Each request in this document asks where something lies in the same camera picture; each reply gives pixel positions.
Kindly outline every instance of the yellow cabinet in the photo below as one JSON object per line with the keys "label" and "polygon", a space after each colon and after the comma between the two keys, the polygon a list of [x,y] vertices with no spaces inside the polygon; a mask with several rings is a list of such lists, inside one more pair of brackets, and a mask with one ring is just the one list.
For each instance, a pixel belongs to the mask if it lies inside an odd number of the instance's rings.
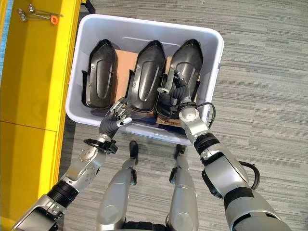
{"label": "yellow cabinet", "polygon": [[[59,24],[22,22],[28,4]],[[14,0],[0,89],[1,230],[58,180],[80,0]]]}

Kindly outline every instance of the white plastic bin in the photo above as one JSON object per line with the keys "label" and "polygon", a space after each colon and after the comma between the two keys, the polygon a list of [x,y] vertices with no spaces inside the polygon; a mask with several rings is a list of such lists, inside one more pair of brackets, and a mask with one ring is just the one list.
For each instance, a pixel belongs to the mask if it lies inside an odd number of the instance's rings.
{"label": "white plastic bin", "polygon": [[[204,62],[200,74],[197,103],[210,102],[214,93],[219,63],[223,50],[221,35],[212,29],[178,24],[154,22],[133,18],[123,18],[100,14],[84,17],[79,25],[73,67],[66,99],[66,113],[75,122],[99,126],[102,118],[90,113],[90,108],[81,102],[82,70],[87,70],[89,55],[97,42],[109,39],[121,50],[140,52],[151,40],[159,40],[166,56],[173,53],[188,39],[201,43]],[[200,111],[203,121],[208,119],[208,107]],[[138,123],[130,123],[121,130],[172,143],[190,145],[185,136]]]}

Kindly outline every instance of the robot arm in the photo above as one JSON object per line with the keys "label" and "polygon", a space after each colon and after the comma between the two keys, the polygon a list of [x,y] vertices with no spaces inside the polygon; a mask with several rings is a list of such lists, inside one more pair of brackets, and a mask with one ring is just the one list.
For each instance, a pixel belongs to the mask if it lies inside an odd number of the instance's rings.
{"label": "robot arm", "polygon": [[200,119],[191,102],[188,86],[180,73],[180,87],[159,88],[160,93],[179,100],[180,123],[204,165],[202,177],[210,192],[224,200],[231,231],[290,231],[269,203],[248,185],[248,175],[231,152],[219,142]]}
{"label": "robot arm", "polygon": [[115,153],[117,147],[112,140],[116,131],[132,121],[125,110],[125,99],[117,101],[103,118],[100,134],[96,138],[84,140],[86,149],[78,160],[72,163],[67,172],[47,193],[15,223],[12,231],[56,231],[56,220],[60,219],[76,196],[85,189],[104,164],[106,155]]}

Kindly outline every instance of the cable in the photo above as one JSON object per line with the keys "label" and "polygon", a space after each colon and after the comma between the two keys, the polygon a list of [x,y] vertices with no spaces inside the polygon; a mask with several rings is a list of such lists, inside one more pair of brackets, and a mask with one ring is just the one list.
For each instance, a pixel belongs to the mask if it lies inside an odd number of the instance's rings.
{"label": "cable", "polygon": [[250,163],[247,163],[247,162],[244,162],[244,161],[239,161],[239,162],[240,162],[241,165],[243,165],[245,167],[248,167],[248,168],[251,168],[254,171],[254,173],[255,173],[255,181],[254,181],[253,185],[251,186],[251,189],[256,190],[257,187],[259,186],[259,183],[260,183],[260,180],[261,180],[261,176],[260,176],[259,170],[255,166],[255,164],[250,164]]}
{"label": "cable", "polygon": [[210,103],[210,102],[204,102],[204,103],[202,103],[202,104],[199,104],[199,105],[197,106],[197,108],[203,107],[203,106],[205,106],[205,105],[211,105],[212,108],[213,108],[212,118],[211,118],[211,121],[208,123],[208,128],[211,128],[212,125],[213,125],[214,119],[215,119],[215,117],[216,117],[216,109],[215,109],[215,106],[214,106],[212,103]]}

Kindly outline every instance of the robot leg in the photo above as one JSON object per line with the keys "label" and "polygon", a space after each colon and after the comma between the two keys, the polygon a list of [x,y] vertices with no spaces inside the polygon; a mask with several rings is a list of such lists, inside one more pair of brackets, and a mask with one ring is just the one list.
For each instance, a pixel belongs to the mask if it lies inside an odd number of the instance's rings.
{"label": "robot leg", "polygon": [[178,152],[170,179],[175,184],[167,225],[171,231],[197,231],[198,208],[196,190],[188,171],[185,154]]}
{"label": "robot leg", "polygon": [[130,157],[112,178],[103,196],[96,221],[96,231],[121,229],[128,205],[129,186],[137,183],[135,165],[138,163],[138,145],[131,141]]}

